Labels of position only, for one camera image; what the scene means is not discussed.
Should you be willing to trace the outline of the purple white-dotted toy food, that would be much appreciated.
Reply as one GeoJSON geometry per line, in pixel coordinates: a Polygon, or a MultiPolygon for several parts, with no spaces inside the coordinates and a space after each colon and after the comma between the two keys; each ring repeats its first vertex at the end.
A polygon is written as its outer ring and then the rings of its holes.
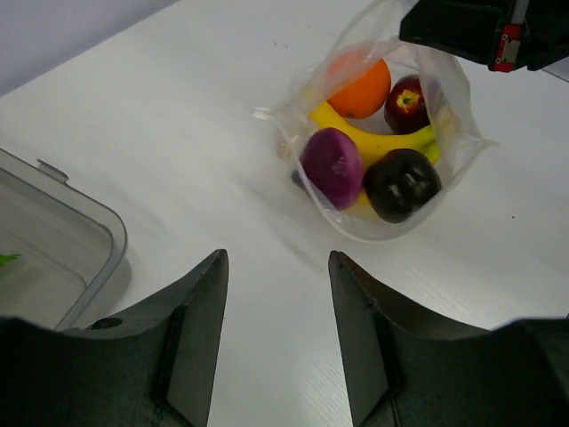
{"type": "Polygon", "coordinates": [[[344,132],[331,127],[317,131],[300,161],[309,181],[337,210],[356,203],[365,169],[356,144],[344,132]]]}

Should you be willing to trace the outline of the yellow white-dotted toy food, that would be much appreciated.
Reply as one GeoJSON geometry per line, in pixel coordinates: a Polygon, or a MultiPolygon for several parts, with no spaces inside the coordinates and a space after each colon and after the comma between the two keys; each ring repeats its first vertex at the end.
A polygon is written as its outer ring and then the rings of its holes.
{"type": "MultiPolygon", "coordinates": [[[[319,104],[309,114],[309,118],[317,125],[317,131],[331,127],[344,132],[356,144],[363,159],[365,172],[374,162],[394,149],[417,150],[433,164],[439,159],[439,150],[435,141],[434,130],[430,125],[407,135],[368,133],[350,124],[326,101],[319,104]]],[[[366,201],[362,182],[362,189],[354,205],[362,204],[366,201]]]]}

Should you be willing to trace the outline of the orange toy fruit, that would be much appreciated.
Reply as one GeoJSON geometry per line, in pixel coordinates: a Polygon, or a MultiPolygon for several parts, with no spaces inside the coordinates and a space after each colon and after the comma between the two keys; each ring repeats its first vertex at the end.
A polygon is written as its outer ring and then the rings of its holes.
{"type": "Polygon", "coordinates": [[[327,102],[341,117],[365,119],[383,106],[390,90],[389,66],[381,59],[361,77],[331,96],[327,102]]]}

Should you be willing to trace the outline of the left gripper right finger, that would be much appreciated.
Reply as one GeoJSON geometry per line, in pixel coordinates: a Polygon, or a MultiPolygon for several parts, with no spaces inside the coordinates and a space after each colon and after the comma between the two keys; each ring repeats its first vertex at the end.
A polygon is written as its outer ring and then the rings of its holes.
{"type": "Polygon", "coordinates": [[[347,255],[328,268],[355,426],[565,426],[568,322],[484,330],[373,278],[347,255]]]}

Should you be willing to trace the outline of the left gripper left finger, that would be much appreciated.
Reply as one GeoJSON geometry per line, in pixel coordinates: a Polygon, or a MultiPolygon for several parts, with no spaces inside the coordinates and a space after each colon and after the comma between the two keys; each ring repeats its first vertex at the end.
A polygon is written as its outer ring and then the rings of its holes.
{"type": "Polygon", "coordinates": [[[1,321],[4,426],[205,426],[228,293],[219,249],[85,329],[1,321]]]}

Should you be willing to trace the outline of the dark round toy fruit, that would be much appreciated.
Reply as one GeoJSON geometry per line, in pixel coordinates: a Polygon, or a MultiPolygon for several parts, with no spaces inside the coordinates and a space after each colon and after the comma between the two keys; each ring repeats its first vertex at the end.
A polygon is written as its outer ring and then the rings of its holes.
{"type": "Polygon", "coordinates": [[[383,221],[400,223],[426,205],[442,189],[442,182],[425,155],[395,149],[367,169],[363,189],[383,221]]]}

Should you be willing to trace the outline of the dark red toy plum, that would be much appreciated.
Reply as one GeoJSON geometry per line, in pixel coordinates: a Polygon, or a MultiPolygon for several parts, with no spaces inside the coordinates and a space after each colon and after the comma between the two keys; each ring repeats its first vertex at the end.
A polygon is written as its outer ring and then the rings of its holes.
{"type": "Polygon", "coordinates": [[[395,134],[415,133],[430,124],[418,75],[396,82],[386,99],[384,118],[395,134]]]}

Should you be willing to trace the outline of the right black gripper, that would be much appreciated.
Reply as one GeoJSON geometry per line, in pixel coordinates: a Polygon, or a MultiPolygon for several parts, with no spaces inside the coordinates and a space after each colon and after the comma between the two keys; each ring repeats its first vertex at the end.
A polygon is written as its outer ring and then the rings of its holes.
{"type": "Polygon", "coordinates": [[[494,72],[546,68],[568,56],[566,1],[419,1],[399,38],[494,72]]]}

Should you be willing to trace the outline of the clear zip top bag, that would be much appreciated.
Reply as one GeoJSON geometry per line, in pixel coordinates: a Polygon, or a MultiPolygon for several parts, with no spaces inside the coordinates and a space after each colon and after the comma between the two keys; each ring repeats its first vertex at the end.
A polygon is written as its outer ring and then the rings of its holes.
{"type": "Polygon", "coordinates": [[[254,110],[276,125],[292,182],[340,234],[360,242],[415,228],[492,146],[458,61],[400,39],[412,8],[371,3],[287,100],[254,110]]]}

